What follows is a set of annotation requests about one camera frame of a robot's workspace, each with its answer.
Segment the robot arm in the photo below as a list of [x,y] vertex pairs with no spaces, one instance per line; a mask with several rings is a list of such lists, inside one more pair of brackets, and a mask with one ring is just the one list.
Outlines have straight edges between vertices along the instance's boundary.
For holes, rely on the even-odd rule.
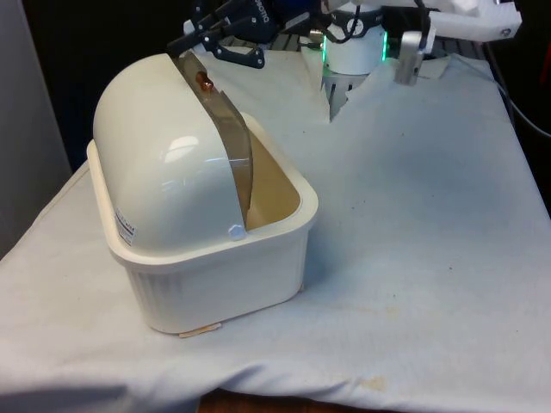
[[[327,31],[335,24],[337,9],[347,3],[350,0],[228,0],[207,14],[202,1],[195,0],[195,12],[184,24],[184,36],[169,44],[168,53],[176,58],[190,48],[199,47],[212,52],[217,59],[260,69],[264,66],[261,47],[243,54],[226,49],[220,41],[233,35],[261,44],[271,42],[279,33],[308,35],[312,28]],[[369,10],[419,5],[418,0],[355,0],[352,3]],[[425,33],[404,34],[399,83],[415,83],[423,56],[430,52],[435,35],[479,42],[508,39],[515,36],[522,22],[511,0],[424,0],[423,3],[430,18],[430,31],[427,28]],[[343,32],[350,23],[344,22]]]

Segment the white plastic container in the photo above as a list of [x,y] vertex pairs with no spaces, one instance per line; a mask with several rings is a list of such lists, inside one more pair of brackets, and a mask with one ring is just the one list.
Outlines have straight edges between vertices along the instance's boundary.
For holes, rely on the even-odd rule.
[[[200,329],[292,298],[302,285],[308,231],[318,210],[310,185],[260,125],[243,114],[251,133],[253,177],[250,208],[242,217],[230,160],[220,150],[221,141],[215,144],[216,128],[188,87],[168,57],[131,66],[102,97],[94,126],[97,142],[88,147],[108,246],[127,270],[145,321],[165,333]],[[184,122],[174,118],[175,110]],[[153,136],[141,131],[153,131]],[[139,135],[132,136],[133,145],[123,144],[126,133]],[[158,162],[152,148],[170,148],[174,138],[164,138],[170,134],[195,136],[195,155],[168,163],[160,157],[163,162]],[[215,157],[209,158],[210,151]],[[108,154],[105,159],[102,153]],[[132,172],[133,157],[141,165],[138,173]],[[118,182],[107,181],[106,164],[109,179]],[[164,180],[178,180],[179,190],[153,200],[163,193],[158,190]],[[197,185],[188,181],[205,189],[198,193]],[[125,202],[132,205],[128,197],[140,206],[131,218],[119,211]],[[152,228],[152,239],[141,223]],[[121,233],[122,225],[128,233]],[[167,228],[169,236],[164,237]]]

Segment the white tablecloth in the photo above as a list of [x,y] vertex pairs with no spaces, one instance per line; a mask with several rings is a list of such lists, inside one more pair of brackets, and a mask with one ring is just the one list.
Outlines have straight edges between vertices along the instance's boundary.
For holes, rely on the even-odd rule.
[[548,412],[551,224],[495,86],[382,66],[328,125],[298,53],[203,60],[318,192],[306,291],[192,339],[150,330],[84,166],[0,263],[0,410],[183,411],[223,387]]

